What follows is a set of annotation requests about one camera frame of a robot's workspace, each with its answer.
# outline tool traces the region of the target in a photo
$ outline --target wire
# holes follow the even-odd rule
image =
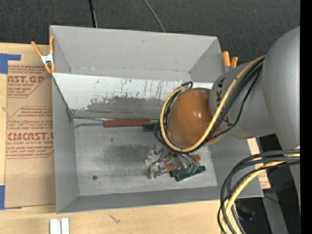
[[[230,193],[232,193],[232,191],[230,190],[231,187],[231,180],[232,177],[239,172],[240,170],[251,166],[251,165],[255,165],[255,164],[259,164],[259,163],[263,163],[263,162],[270,162],[270,161],[280,161],[283,160],[284,158],[281,156],[283,154],[291,154],[291,153],[299,153],[300,151],[297,149],[292,149],[292,150],[278,150],[278,151],[270,151],[270,152],[265,152],[265,153],[259,153],[253,156],[249,156],[245,159],[243,159],[242,161],[240,161],[239,163],[237,163],[233,169],[231,170],[230,174],[227,176],[227,178],[224,180],[224,183],[221,187],[221,193],[220,193],[220,200],[223,201],[224,200],[224,193],[225,193],[225,189],[226,187],[228,187],[228,195]],[[240,222],[238,220],[238,216],[235,213],[234,214],[234,218],[237,221],[238,226],[240,227],[240,229],[242,229],[243,227],[240,225]]]
[[[88,1],[89,1],[90,11],[91,11],[92,24],[93,24],[94,28],[97,28],[98,23],[97,23],[97,19],[96,19],[96,14],[94,12],[93,3],[92,3],[92,0],[88,0]]]
[[[279,204],[279,202],[278,202],[277,200],[273,199],[273,198],[270,198],[270,197],[268,197],[268,196],[266,196],[266,195],[264,195],[264,197],[267,198],[267,199],[269,199],[269,200],[272,200],[272,201],[275,202],[275,203],[278,203],[278,204]]]
[[[278,167],[291,166],[291,165],[295,165],[295,164],[298,164],[298,163],[300,163],[300,161],[295,161],[295,162],[291,162],[291,163],[281,164],[281,165],[279,165]],[[233,186],[233,188],[231,189],[230,193],[228,193],[228,195],[227,195],[225,198],[223,198],[223,199],[221,200],[221,205],[220,205],[219,210],[218,210],[218,213],[217,213],[217,221],[218,221],[219,227],[220,227],[220,229],[222,230],[223,233],[226,233],[226,232],[225,232],[223,226],[221,225],[220,213],[221,213],[221,210],[224,209],[224,204],[226,203],[226,200],[228,200],[228,199],[230,198],[231,193],[233,193],[233,191],[239,186],[239,184],[240,184],[246,177],[248,177],[250,174],[254,173],[255,171],[263,171],[263,170],[265,170],[265,169],[267,169],[267,168],[275,168],[275,167],[259,168],[259,169],[256,169],[256,170],[254,170],[254,171],[251,171],[251,172],[247,173],[246,175],[244,175],[244,176]],[[229,229],[231,230],[231,232],[232,232],[232,233],[236,233],[235,230],[233,229],[233,227],[232,227],[231,224],[230,224],[229,218],[227,217],[227,215],[226,215],[225,213],[223,214],[223,218],[226,220],[226,223],[228,224],[228,227],[229,227]],[[235,220],[236,220],[236,222],[237,222],[237,225],[238,225],[238,226],[241,226],[240,221],[239,221],[237,215],[236,215],[236,219],[235,219]],[[245,231],[243,230],[243,227],[242,227],[242,226],[240,227],[240,230],[242,231],[242,233],[245,233]]]
[[[257,163],[281,162],[281,161],[292,161],[292,160],[299,160],[299,162],[300,162],[300,157],[298,157],[298,156],[300,156],[300,150],[299,149],[291,149],[291,150],[285,150],[285,151],[284,150],[278,150],[278,151],[270,151],[270,152],[260,153],[260,154],[249,156],[249,157],[243,159],[242,161],[240,161],[238,164],[236,164],[234,166],[234,168],[231,170],[230,174],[224,180],[224,183],[221,187],[220,201],[225,202],[232,195],[234,190],[238,187],[238,184],[240,184],[242,182],[242,179],[240,179],[236,183],[236,185],[234,185],[233,188],[230,188],[232,177],[238,171],[240,171],[240,170],[242,170],[248,166],[255,165]],[[295,163],[297,163],[297,162],[286,163],[286,165],[291,165],[291,164],[295,164]],[[225,192],[226,187],[228,187],[228,194],[226,197],[224,197],[224,192]],[[231,208],[231,210],[233,212],[233,217],[234,217],[235,221],[237,222],[238,227],[240,228],[242,233],[245,233],[243,230],[243,227],[240,224],[238,216],[235,212],[234,206],[229,207],[229,208]],[[221,210],[222,210],[224,219],[225,219],[226,223],[228,224],[231,232],[235,233],[234,229],[232,228],[232,226],[231,226],[231,224],[227,218],[227,214],[226,214],[226,211],[224,208],[224,203],[221,204],[219,212]],[[225,233],[224,228],[222,228],[221,223],[219,225],[220,225],[220,228],[222,229],[222,231]]]
[[[220,115],[222,109],[223,109],[223,106],[225,105],[226,103],[226,100],[228,99],[229,95],[230,95],[230,92],[232,91],[232,89],[234,88],[234,86],[236,85],[237,81],[252,67],[254,67],[255,64],[257,64],[259,61],[262,61],[264,59],[264,56],[262,57],[259,57],[257,59],[255,59],[254,61],[252,61],[251,63],[249,63],[245,68],[243,68],[239,73],[238,75],[235,77],[235,79],[232,81],[232,83],[230,84],[229,88],[227,89],[227,91],[225,92],[224,94],[224,97],[222,98],[208,128],[206,129],[205,133],[203,134],[203,136],[200,138],[200,140],[195,143],[193,146],[191,147],[188,147],[188,148],[181,148],[181,147],[178,147],[176,145],[174,145],[173,143],[171,143],[166,134],[165,134],[165,130],[164,130],[164,113],[165,113],[165,109],[168,105],[168,102],[170,101],[171,97],[173,97],[175,94],[177,94],[178,92],[180,92],[183,88],[183,87],[180,87],[178,89],[176,89],[173,93],[171,93],[171,95],[169,95],[169,97],[166,99],[163,107],[162,107],[162,110],[161,110],[161,113],[160,113],[160,130],[161,130],[161,134],[162,134],[162,137],[164,138],[165,142],[167,143],[167,145],[172,148],[173,150],[175,151],[179,151],[179,152],[183,152],[183,153],[187,153],[187,152],[191,152],[193,150],[195,150],[197,147],[199,147],[200,144],[202,144],[202,142],[207,138],[208,134],[210,133],[211,129],[214,127],[214,124],[215,122],[217,121],[217,118],[218,116]]]
[[[268,163],[266,165],[261,166],[260,168],[267,168],[267,167],[273,167],[273,166],[277,166],[281,163],[283,163],[285,161],[280,161],[280,162],[271,162]],[[241,193],[241,191],[249,184],[249,182],[251,180],[253,180],[258,174],[260,174],[262,172],[262,170],[260,171],[255,171],[253,173],[251,173],[248,177],[246,177],[238,186],[238,188],[234,191],[233,195],[231,196],[231,198],[229,199],[229,202],[225,208],[225,212],[226,215],[228,215],[230,213],[231,207],[235,202],[235,199],[237,198],[237,196]],[[222,225],[223,227],[225,227],[225,220],[223,219],[222,221]]]
[[[153,15],[154,15],[154,17],[156,18],[156,20],[157,20],[159,26],[161,27],[162,31],[165,33],[166,31],[165,31],[164,27],[162,26],[162,24],[161,24],[161,22],[160,22],[158,16],[156,15],[156,13],[154,12],[154,10],[152,9],[152,7],[149,5],[149,3],[147,2],[147,0],[143,0],[143,1],[144,1],[145,4],[147,5],[147,7],[150,9],[150,11],[153,13]]]
[[[258,73],[257,73],[257,75],[256,75],[256,77],[255,77],[255,79],[253,80],[252,84],[250,85],[250,87],[249,87],[249,89],[248,89],[248,91],[247,91],[247,93],[246,93],[246,95],[245,95],[245,97],[244,97],[244,99],[243,99],[243,101],[242,101],[242,103],[241,103],[241,105],[240,105],[240,109],[239,109],[239,111],[238,111],[238,115],[237,115],[237,118],[236,118],[234,124],[233,124],[231,127],[229,127],[228,129],[222,131],[221,133],[218,133],[218,134],[216,134],[216,135],[214,135],[214,136],[212,136],[212,137],[210,137],[210,138],[207,138],[205,142],[211,141],[212,139],[217,138],[217,137],[221,136],[222,134],[224,134],[224,133],[230,131],[230,130],[238,123],[238,121],[239,121],[239,119],[240,119],[240,116],[241,116],[241,114],[242,114],[242,112],[243,112],[243,107],[244,107],[244,105],[245,105],[245,102],[246,102],[246,100],[247,100],[247,98],[248,98],[248,96],[249,96],[251,90],[253,89],[253,87],[254,87],[256,81],[258,80],[259,75],[260,75],[260,70],[258,71]]]

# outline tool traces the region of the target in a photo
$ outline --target black cable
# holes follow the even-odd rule
[[[263,168],[259,168],[259,169],[256,169],[256,170],[253,170],[249,173],[247,173],[246,175],[244,175],[230,190],[230,193],[228,193],[225,197],[222,197],[222,199],[220,199],[221,201],[221,205],[220,205],[220,208],[218,210],[218,214],[217,214],[217,220],[218,220],[218,225],[220,227],[220,229],[223,231],[223,233],[226,233],[224,228],[222,227],[222,224],[221,224],[221,221],[220,221],[220,213],[222,211],[222,214],[223,214],[223,218],[225,220],[225,222],[227,223],[229,229],[231,230],[232,233],[236,233],[235,230],[233,229],[229,219],[228,219],[228,216],[226,215],[226,212],[225,212],[225,202],[227,199],[229,199],[231,196],[232,196],[232,193],[237,189],[237,187],[239,186],[239,184],[247,177],[249,176],[250,174],[254,173],[254,172],[257,172],[257,171],[261,171],[261,170],[265,170],[265,169],[271,169],[271,168],[279,168],[279,167],[283,167],[283,166],[290,166],[290,165],[295,165],[295,164],[298,164],[300,163],[300,160],[299,161],[295,161],[295,162],[291,162],[291,163],[283,163],[283,164],[278,164],[276,166],[272,166],[272,167],[263,167]],[[239,219],[238,219],[238,216],[236,215],[236,218],[235,218],[235,221],[237,222],[237,224],[239,225],[240,222],[239,222]]]
[[[253,87],[254,87],[256,81],[258,80],[258,77],[259,77],[259,75],[260,75],[260,71],[261,71],[261,70],[258,71],[258,73],[257,73],[257,75],[256,75],[256,77],[255,77],[255,79],[253,80],[252,84],[250,85],[250,87],[249,87],[249,89],[248,89],[248,91],[247,91],[247,93],[246,93],[246,95],[245,95],[245,97],[244,97],[244,99],[243,99],[243,101],[242,101],[242,103],[241,103],[241,105],[240,105],[240,109],[239,109],[239,111],[238,111],[238,115],[237,115],[237,117],[236,117],[236,120],[235,120],[234,124],[233,124],[231,127],[229,127],[228,129],[222,131],[221,133],[218,133],[218,134],[216,134],[216,135],[214,135],[214,136],[212,136],[212,137],[210,137],[210,138],[207,138],[206,143],[207,143],[208,141],[210,141],[210,140],[212,140],[212,139],[214,139],[214,138],[217,138],[217,137],[221,136],[222,134],[224,134],[224,133],[230,131],[230,130],[238,123],[238,121],[239,121],[239,119],[240,119],[240,116],[241,116],[241,114],[242,114],[242,112],[243,112],[243,107],[244,107],[244,105],[245,105],[245,102],[246,102],[246,100],[247,100],[247,98],[248,98],[248,96],[249,96],[251,90],[253,89]]]
[[[96,19],[96,14],[94,12],[93,3],[92,3],[92,0],[88,0],[88,1],[89,1],[90,11],[91,11],[92,24],[93,24],[94,28],[97,28],[98,23],[97,23],[97,19]]]
[[[269,200],[272,200],[273,202],[275,202],[275,203],[278,203],[278,204],[279,204],[279,202],[278,202],[277,200],[275,200],[275,199],[273,199],[273,198],[270,198],[270,197],[266,196],[265,194],[264,194],[264,197],[266,197],[266,198],[268,198]]]
[[[260,153],[257,155],[253,155],[250,157],[247,157],[245,159],[243,159],[242,161],[240,161],[238,164],[236,164],[233,169],[231,170],[230,174],[227,176],[227,178],[224,180],[224,183],[221,187],[221,194],[220,194],[220,200],[223,200],[224,197],[224,193],[225,193],[225,188],[226,185],[230,185],[231,184],[231,180],[232,177],[239,172],[240,170],[251,166],[251,165],[255,165],[255,164],[259,164],[259,163],[266,163],[266,162],[273,162],[273,161],[280,161],[280,160],[286,160],[289,159],[290,157],[274,157],[276,155],[281,155],[281,154],[290,154],[290,153],[299,153],[300,151],[298,149],[294,149],[294,150],[278,150],[278,151],[270,151],[270,152],[266,152],[266,153]],[[259,157],[263,157],[262,159],[259,160],[253,160],[254,158],[259,158]]]
[[[152,9],[152,7],[149,5],[149,3],[147,2],[147,0],[143,0],[143,1],[144,1],[145,4],[147,5],[147,7],[150,9],[150,11],[153,13],[153,15],[154,15],[154,17],[156,18],[156,20],[157,20],[159,26],[161,27],[162,31],[165,33],[166,31],[165,31],[164,27],[162,26],[162,24],[161,24],[161,22],[160,22],[158,16],[156,15],[156,13],[154,12],[154,10]]]
[[[220,114],[219,118],[217,119],[214,128],[211,130],[207,138],[213,137],[213,134],[215,131],[219,128],[219,126],[222,124],[222,121],[226,117],[227,113],[231,109],[232,105],[234,104],[235,100],[237,99],[238,95],[242,91],[242,89],[246,86],[246,84],[250,81],[250,79],[257,73],[259,73],[262,69],[263,60],[261,59],[259,62],[257,62],[253,67],[251,67],[246,74],[240,79],[239,84],[237,85],[237,88],[234,90],[233,94],[230,96],[229,101],[226,103],[225,108],[222,110],[222,113]]]
[[[262,69],[262,63],[263,63],[263,59],[259,60],[257,63],[255,63],[255,65],[253,67],[251,67],[246,74],[244,75],[244,77],[242,77],[240,79],[239,84],[237,85],[237,88],[235,89],[234,93],[231,95],[230,100],[226,103],[225,108],[222,110],[222,113],[220,114],[220,116],[218,117],[216,123],[214,124],[214,127],[212,128],[212,130],[210,131],[210,133],[208,134],[207,138],[205,141],[203,141],[197,148],[195,148],[192,151],[189,151],[188,153],[194,152],[196,150],[198,150],[199,148],[201,148],[203,145],[205,145],[208,141],[226,133],[227,131],[229,131],[231,128],[234,127],[231,126],[229,129],[217,134],[216,136],[213,136],[213,134],[216,132],[216,130],[218,129],[218,127],[221,125],[223,119],[226,117],[227,113],[229,112],[230,108],[232,107],[233,103],[235,102],[236,98],[238,97],[239,93],[242,91],[242,89],[246,86],[246,84],[250,81],[250,79],[257,74],[257,77],[254,79],[254,81],[252,82],[251,86],[249,87],[249,90],[247,91],[244,100],[241,104],[239,113],[238,113],[238,117],[236,118],[235,121],[235,125],[238,123],[238,120],[240,118],[241,112],[243,110],[243,106],[251,92],[251,89],[254,87],[256,80],[258,79],[258,76],[260,74],[260,71]]]

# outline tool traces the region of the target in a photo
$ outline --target yellow cable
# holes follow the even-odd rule
[[[230,92],[232,91],[232,89],[234,88],[235,84],[237,83],[237,81],[244,75],[244,73],[246,73],[251,67],[253,67],[257,62],[261,61],[262,59],[264,58],[264,56],[262,57],[259,57],[255,60],[253,60],[251,63],[249,63],[245,68],[243,68],[239,74],[235,77],[235,79],[232,81],[232,83],[230,84],[229,88],[227,89],[227,91],[225,92],[224,94],[224,97],[222,98],[222,101],[220,102],[215,114],[214,114],[214,117],[212,118],[208,128],[206,129],[205,133],[203,134],[203,136],[199,139],[198,142],[196,142],[193,146],[191,147],[188,147],[188,148],[180,148],[180,147],[177,147],[175,145],[173,145],[167,138],[166,136],[166,133],[165,133],[165,129],[164,129],[164,113],[165,113],[165,109],[167,107],[167,104],[169,102],[169,100],[176,94],[178,93],[179,91],[181,91],[183,88],[187,87],[187,86],[183,86],[183,87],[180,87],[178,89],[176,89],[173,93],[171,93],[171,95],[169,95],[169,97],[166,99],[163,107],[162,107],[162,110],[161,110],[161,113],[160,113],[160,130],[161,130],[161,134],[165,140],[165,142],[167,143],[167,145],[172,148],[173,150],[175,151],[179,151],[179,152],[183,152],[183,153],[186,153],[186,152],[190,152],[194,149],[196,149],[205,139],[206,137],[208,136],[208,134],[210,133],[211,129],[213,128],[217,118],[219,117],[220,113],[221,113],[221,110],[227,100],[227,98],[229,97],[230,95]]]
[[[277,161],[277,162],[270,162],[266,165],[261,166],[260,168],[265,168],[265,167],[271,167],[271,166],[276,166],[278,164],[284,163],[285,161]],[[262,172],[262,170],[260,171],[255,171],[254,173],[250,174],[248,177],[246,177],[237,187],[237,189],[234,191],[233,195],[231,196],[231,198],[228,201],[228,204],[225,208],[225,212],[228,215],[230,213],[231,207],[234,204],[237,196],[241,193],[241,191],[248,185],[248,183],[255,178],[258,174],[260,174]],[[222,220],[222,227],[225,228],[225,220],[223,218]]]

